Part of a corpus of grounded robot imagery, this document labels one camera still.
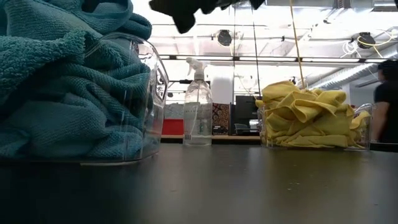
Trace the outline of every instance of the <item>spray nozzle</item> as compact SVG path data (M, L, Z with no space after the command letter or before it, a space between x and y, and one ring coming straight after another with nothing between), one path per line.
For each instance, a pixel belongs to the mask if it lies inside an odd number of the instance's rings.
M187 63L189 64L188 75L191 74L192 69L194 69L195 74L200 74L200 75L205 74L205 68L207 67L207 65L205 65L203 62L198 61L194 58L188 57Z

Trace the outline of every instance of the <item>yellow cloth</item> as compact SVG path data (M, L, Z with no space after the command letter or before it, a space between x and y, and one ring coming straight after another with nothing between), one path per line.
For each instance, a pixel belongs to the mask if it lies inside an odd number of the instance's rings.
M285 147L360 147L366 127L363 111L354 118L350 105L343 104L343 91L299 90L292 82L271 84L262 90L266 141Z

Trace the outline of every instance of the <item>spray bottle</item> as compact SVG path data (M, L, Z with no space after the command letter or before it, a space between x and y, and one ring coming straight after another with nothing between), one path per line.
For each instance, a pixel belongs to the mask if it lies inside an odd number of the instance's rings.
M212 133L213 101L209 85L205 82L206 65L187 58L188 76L195 71L194 81L188 86L184 103L184 138L186 146L210 146Z

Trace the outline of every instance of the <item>rag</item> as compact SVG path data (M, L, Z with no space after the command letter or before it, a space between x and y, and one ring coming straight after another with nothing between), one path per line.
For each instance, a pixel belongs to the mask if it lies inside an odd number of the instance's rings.
M148 39L130 0L0 0L0 157L131 159L151 110L150 68L104 40Z
M354 118L354 110L344 104L343 91L300 90L292 82L271 84L262 90L259 108L265 108L265 139L284 147L362 148L363 129L370 117L362 111Z

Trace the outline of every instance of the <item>dark table surface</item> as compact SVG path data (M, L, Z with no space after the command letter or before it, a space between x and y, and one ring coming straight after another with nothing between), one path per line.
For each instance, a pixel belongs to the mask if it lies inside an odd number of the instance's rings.
M183 148L124 167L0 167L0 223L398 223L398 154Z

